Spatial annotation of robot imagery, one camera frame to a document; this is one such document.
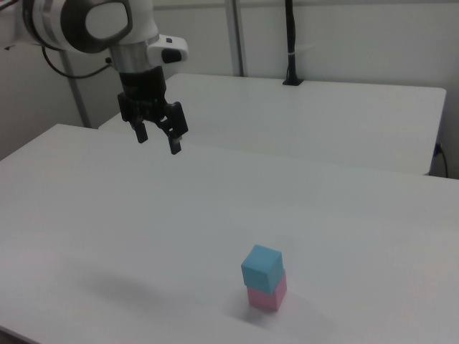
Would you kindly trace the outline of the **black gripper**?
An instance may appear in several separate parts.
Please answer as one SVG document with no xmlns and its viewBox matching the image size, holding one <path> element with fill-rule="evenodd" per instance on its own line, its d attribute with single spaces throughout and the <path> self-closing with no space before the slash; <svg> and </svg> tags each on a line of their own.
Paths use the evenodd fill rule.
<svg viewBox="0 0 459 344">
<path fill-rule="evenodd" d="M 166 82 L 162 68 L 139 73 L 120 73 L 123 92 L 118 94 L 118 104 L 124 122 L 130 124 L 139 143 L 148 140 L 143 120 L 157 122 L 169 140 L 172 155 L 181 151 L 181 138 L 189 131 L 180 102 L 167 104 Z M 150 113 L 144 103 L 152 106 Z"/>
</svg>

